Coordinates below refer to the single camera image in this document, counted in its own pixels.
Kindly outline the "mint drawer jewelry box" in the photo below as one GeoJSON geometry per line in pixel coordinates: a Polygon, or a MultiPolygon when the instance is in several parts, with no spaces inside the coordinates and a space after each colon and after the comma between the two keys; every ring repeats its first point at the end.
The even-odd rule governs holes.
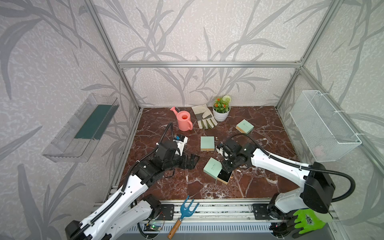
{"type": "Polygon", "coordinates": [[[203,170],[204,173],[225,185],[227,185],[232,178],[232,173],[228,173],[226,170],[224,170],[221,162],[214,158],[210,158],[208,160],[203,170]]]}

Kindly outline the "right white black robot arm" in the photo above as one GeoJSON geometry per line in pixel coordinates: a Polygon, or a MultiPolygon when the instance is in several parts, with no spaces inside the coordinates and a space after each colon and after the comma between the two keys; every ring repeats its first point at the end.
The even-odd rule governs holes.
{"type": "Polygon", "coordinates": [[[223,157],[222,166],[227,173],[241,166],[261,168],[297,185],[292,191],[274,194],[267,207],[274,219],[303,209],[326,214],[331,203],[348,198],[356,189],[355,180],[348,174],[327,170],[318,162],[308,165],[291,161],[266,151],[254,140],[241,146],[233,138],[228,138],[217,145],[216,151],[223,157]],[[349,189],[339,197],[334,197],[336,185],[332,175],[350,182],[349,189]]]}

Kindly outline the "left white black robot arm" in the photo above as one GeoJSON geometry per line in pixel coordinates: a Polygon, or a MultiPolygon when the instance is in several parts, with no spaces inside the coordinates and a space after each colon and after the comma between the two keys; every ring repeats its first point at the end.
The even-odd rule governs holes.
{"type": "Polygon", "coordinates": [[[152,195],[137,205],[133,202],[160,180],[166,171],[176,168],[192,170],[199,156],[187,156],[183,150],[187,137],[158,143],[151,159],[143,158],[130,169],[123,185],[94,213],[82,221],[72,221],[65,232],[69,240],[116,240],[131,227],[161,213],[161,202],[152,195]]]}

